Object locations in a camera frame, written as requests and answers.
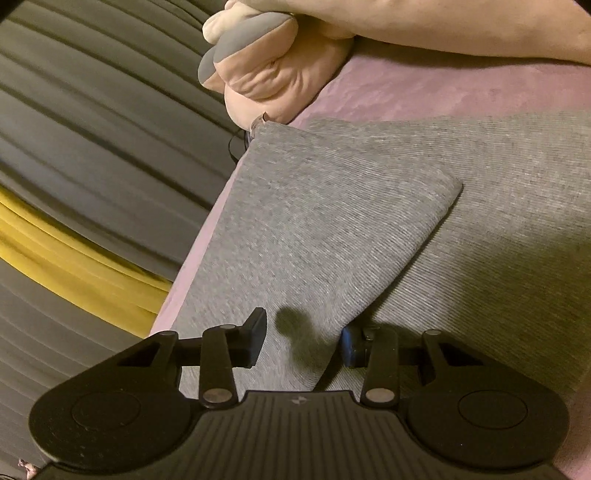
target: cream plush part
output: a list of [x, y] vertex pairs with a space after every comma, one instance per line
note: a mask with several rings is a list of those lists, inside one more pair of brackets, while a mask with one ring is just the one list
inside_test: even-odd
[[224, 95], [226, 110], [250, 131], [263, 114], [289, 123], [345, 62], [353, 34], [306, 15], [253, 13], [241, 2], [203, 26], [215, 44], [202, 58], [199, 81]]
[[574, 0], [243, 0], [386, 43], [591, 64], [591, 15]]

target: yellow curtain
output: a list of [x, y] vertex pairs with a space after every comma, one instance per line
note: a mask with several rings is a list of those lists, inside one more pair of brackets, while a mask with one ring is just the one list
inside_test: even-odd
[[0, 187], [0, 258], [81, 309], [139, 337], [171, 287]]

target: white logo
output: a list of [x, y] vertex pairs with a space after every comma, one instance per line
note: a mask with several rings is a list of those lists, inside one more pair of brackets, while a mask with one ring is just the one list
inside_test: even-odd
[[294, 403], [295, 405], [303, 405], [304, 403], [308, 402], [308, 399], [305, 397], [302, 397], [301, 395], [297, 398], [292, 398], [291, 402]]

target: gray curtain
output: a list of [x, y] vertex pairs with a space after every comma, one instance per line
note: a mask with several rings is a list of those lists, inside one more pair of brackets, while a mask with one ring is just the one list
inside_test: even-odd
[[234, 168], [236, 126], [196, 76], [207, 16], [187, 0], [24, 1], [0, 24], [0, 184], [173, 279]]

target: pink sheet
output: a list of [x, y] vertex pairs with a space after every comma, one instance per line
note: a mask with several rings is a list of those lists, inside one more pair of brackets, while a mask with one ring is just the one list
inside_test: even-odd
[[[395, 121], [589, 108], [591, 67], [480, 59], [363, 39], [339, 74], [292, 124], [301, 128], [315, 116]], [[200, 231], [152, 333], [169, 329], [178, 315], [238, 168]], [[570, 412], [571, 429], [556, 465], [574, 480], [591, 480], [591, 374], [577, 392]]]

